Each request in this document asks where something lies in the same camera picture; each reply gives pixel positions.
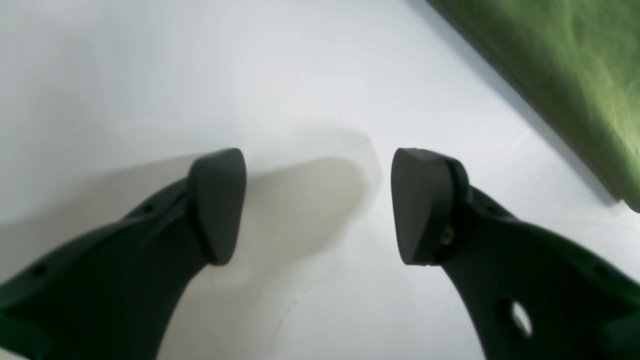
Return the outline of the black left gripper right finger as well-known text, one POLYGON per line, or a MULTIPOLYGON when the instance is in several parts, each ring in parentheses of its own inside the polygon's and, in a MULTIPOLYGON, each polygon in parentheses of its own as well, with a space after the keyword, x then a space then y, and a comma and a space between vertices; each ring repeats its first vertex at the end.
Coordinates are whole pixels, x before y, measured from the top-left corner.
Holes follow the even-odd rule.
POLYGON ((521 221, 461 162, 399 148, 391 164, 398 253, 441 267, 487 360, 637 360, 640 289, 592 251, 521 221))

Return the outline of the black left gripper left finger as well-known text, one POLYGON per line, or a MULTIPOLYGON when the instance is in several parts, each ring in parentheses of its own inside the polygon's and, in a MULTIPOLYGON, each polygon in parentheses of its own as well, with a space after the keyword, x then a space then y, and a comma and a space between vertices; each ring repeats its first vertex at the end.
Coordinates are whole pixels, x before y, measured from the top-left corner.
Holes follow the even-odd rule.
POLYGON ((235 251, 247 170, 227 148, 119 221, 1 285, 0 343, 28 360, 154 360, 183 292, 235 251))

